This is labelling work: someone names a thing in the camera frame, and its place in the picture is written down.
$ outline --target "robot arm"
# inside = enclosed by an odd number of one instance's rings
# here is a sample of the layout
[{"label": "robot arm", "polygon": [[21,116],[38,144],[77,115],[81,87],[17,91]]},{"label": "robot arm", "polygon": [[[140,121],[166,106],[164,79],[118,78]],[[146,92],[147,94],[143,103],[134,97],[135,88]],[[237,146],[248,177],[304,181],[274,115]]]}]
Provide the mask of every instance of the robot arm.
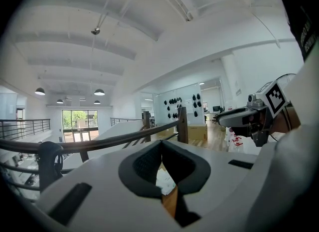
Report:
[{"label": "robot arm", "polygon": [[275,117],[286,105],[282,89],[277,81],[272,81],[249,95],[246,107],[218,114],[216,121],[221,126],[231,127],[236,135],[251,137],[257,147],[262,147],[268,141]]}]

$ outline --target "floor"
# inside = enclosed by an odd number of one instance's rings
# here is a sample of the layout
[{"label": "floor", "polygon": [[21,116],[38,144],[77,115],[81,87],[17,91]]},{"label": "floor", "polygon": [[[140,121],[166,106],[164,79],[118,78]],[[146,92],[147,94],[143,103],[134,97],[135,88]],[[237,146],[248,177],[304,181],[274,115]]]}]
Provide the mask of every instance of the floor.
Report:
[{"label": "floor", "polygon": [[[228,151],[228,147],[226,145],[225,139],[225,131],[222,131],[222,127],[218,124],[212,123],[211,121],[207,121],[207,140],[188,140],[188,144],[212,149],[215,151]],[[152,135],[151,139],[154,140],[161,140],[166,138],[167,136],[158,136],[158,135]],[[171,140],[177,141],[177,136],[171,138]],[[165,207],[165,209],[169,212],[169,214],[174,218],[175,217],[175,211],[176,211],[176,202],[177,202],[177,186],[173,189],[173,191],[167,195],[162,196],[162,203]]]}]

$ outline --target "window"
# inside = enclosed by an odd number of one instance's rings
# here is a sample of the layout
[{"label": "window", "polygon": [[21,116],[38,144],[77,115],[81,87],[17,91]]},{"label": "window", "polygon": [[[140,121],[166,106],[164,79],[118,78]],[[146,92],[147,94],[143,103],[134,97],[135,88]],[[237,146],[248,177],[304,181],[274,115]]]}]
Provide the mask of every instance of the window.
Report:
[{"label": "window", "polygon": [[63,110],[64,142],[94,140],[99,135],[97,118],[96,110]]}]

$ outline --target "black slot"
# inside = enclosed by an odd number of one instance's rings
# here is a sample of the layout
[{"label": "black slot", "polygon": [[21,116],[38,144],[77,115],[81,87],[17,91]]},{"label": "black slot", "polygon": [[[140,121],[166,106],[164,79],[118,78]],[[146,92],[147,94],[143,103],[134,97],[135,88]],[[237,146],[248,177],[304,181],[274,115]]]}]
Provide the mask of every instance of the black slot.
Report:
[{"label": "black slot", "polygon": [[242,167],[242,168],[245,168],[245,169],[251,169],[253,167],[253,163],[248,163],[248,162],[244,162],[244,161],[239,161],[239,160],[231,160],[228,162],[230,165],[233,165],[233,166],[239,166],[239,167]]},{"label": "black slot", "polygon": [[92,186],[86,183],[78,183],[71,191],[57,204],[49,213],[49,216],[61,223],[67,225],[80,205],[89,194]]}]

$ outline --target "computer monitor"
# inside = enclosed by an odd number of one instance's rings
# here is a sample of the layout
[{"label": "computer monitor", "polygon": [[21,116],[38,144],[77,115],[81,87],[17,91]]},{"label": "computer monitor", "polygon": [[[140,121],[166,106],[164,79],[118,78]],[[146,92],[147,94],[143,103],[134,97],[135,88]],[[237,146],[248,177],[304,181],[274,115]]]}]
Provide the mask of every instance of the computer monitor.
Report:
[{"label": "computer monitor", "polygon": [[214,111],[214,112],[220,111],[220,106],[213,106],[213,111]]}]

